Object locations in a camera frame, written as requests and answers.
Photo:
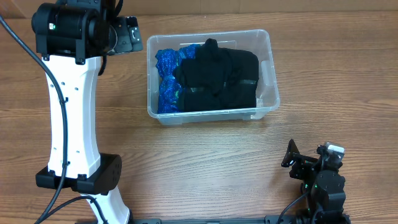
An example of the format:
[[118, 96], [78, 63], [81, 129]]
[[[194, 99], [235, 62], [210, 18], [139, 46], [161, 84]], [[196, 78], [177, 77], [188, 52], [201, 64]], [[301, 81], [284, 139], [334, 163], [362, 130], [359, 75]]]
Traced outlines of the blue green sparkly cloth bundle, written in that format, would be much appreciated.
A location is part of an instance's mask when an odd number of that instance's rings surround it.
[[180, 112], [178, 99], [183, 91], [183, 87], [174, 77], [174, 71], [181, 65], [182, 60], [195, 59], [195, 52], [199, 46], [199, 44], [191, 44], [179, 50], [163, 49], [157, 51], [155, 55], [157, 59], [155, 67], [159, 73], [159, 77], [162, 79], [159, 84], [157, 110], [159, 114]]

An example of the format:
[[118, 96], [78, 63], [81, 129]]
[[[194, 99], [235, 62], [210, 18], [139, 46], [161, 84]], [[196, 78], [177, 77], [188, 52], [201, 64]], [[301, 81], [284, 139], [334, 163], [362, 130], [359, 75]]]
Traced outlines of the small black cloth top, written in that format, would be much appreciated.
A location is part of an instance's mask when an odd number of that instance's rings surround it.
[[222, 109], [220, 94], [224, 89], [232, 63], [219, 60], [183, 59], [174, 76], [182, 86], [178, 107], [184, 112]]

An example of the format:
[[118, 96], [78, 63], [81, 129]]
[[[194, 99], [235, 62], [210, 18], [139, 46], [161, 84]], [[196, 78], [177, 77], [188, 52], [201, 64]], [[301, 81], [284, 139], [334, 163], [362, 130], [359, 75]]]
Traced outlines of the large black cloth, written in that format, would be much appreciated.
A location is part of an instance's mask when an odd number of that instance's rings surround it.
[[222, 104], [227, 109], [256, 106], [259, 60], [246, 50], [224, 49], [231, 61], [223, 90]]

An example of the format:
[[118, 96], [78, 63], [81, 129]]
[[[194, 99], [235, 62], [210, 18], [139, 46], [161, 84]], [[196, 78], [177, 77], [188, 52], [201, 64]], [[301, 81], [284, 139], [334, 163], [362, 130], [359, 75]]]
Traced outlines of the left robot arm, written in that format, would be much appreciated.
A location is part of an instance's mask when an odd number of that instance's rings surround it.
[[98, 77], [112, 55], [142, 50], [137, 19], [123, 17], [121, 1], [43, 3], [32, 16], [36, 50], [47, 67], [52, 144], [37, 186], [72, 189], [87, 200], [98, 223], [132, 223], [118, 182], [122, 160], [96, 141]]

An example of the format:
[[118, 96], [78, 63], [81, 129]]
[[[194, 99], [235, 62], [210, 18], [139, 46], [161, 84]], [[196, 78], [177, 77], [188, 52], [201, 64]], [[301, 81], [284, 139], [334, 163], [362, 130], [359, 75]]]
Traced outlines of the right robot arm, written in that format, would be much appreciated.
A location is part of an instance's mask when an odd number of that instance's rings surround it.
[[[289, 141], [287, 152], [281, 162], [282, 167], [291, 168], [289, 175], [302, 181], [301, 196], [290, 203], [279, 215], [277, 223], [350, 223], [344, 214], [346, 179], [339, 175], [345, 149], [339, 144], [325, 142], [319, 145], [316, 153], [320, 157], [304, 156], [293, 139]], [[308, 208], [299, 210], [292, 218], [284, 215], [293, 205], [305, 199]]]

